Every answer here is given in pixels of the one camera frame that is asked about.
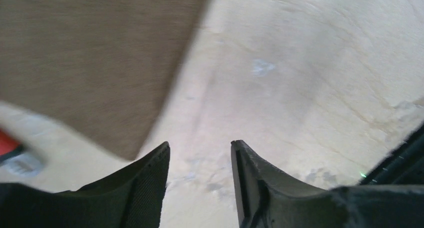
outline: concrete floor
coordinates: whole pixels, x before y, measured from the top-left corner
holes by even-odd
[[[172,148],[161,227],[233,228],[230,142],[312,185],[352,185],[424,120],[424,0],[211,0],[139,157]],[[76,190],[128,163],[65,125],[0,104],[46,158],[0,181]]]

